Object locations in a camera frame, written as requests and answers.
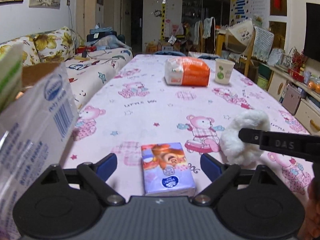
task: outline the blue chair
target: blue chair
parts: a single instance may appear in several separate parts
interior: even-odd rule
[[[209,55],[201,55],[199,58],[201,59],[211,59],[211,60],[215,60],[216,58],[220,58],[218,55],[214,55],[214,56],[209,56]]]
[[[182,52],[179,51],[157,51],[154,55],[169,55],[169,56],[178,56],[178,57],[185,57]]]

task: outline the human hand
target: human hand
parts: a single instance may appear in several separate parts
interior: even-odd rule
[[[312,240],[320,237],[320,199],[316,196],[316,183],[313,179],[308,187],[309,201],[306,207],[304,221],[304,240]]]

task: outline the drawer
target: drawer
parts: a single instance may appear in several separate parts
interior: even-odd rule
[[[274,72],[268,93],[277,101],[280,100],[282,92],[286,86],[287,79]]]
[[[304,99],[301,99],[295,117],[312,135],[320,136],[320,115]]]

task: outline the bag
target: bag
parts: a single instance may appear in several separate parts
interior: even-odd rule
[[[210,68],[197,58],[178,57],[165,63],[164,78],[168,85],[206,87]]]

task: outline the table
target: table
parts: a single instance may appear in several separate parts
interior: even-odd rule
[[[263,110],[273,124],[272,131],[297,133],[287,121],[294,118],[238,71],[233,70],[229,86],[215,83],[214,60],[204,60],[211,69],[208,87],[168,86],[164,66],[169,58],[174,57],[137,55],[93,96],[79,113],[62,163],[64,168],[95,163],[111,152],[116,153],[118,168],[107,183],[128,200],[130,195],[144,193],[141,145],[180,142],[199,192],[210,183],[201,170],[200,156],[206,152],[226,162],[215,146],[220,143],[223,129],[239,112],[251,108]],[[307,134],[305,129],[299,133]],[[204,141],[200,134],[209,141]],[[303,179],[305,175],[297,170],[299,175],[289,180],[283,176],[283,170],[296,169],[290,159],[265,152],[258,164],[268,165],[305,203],[306,188],[313,177],[311,163],[296,158],[310,177]]]

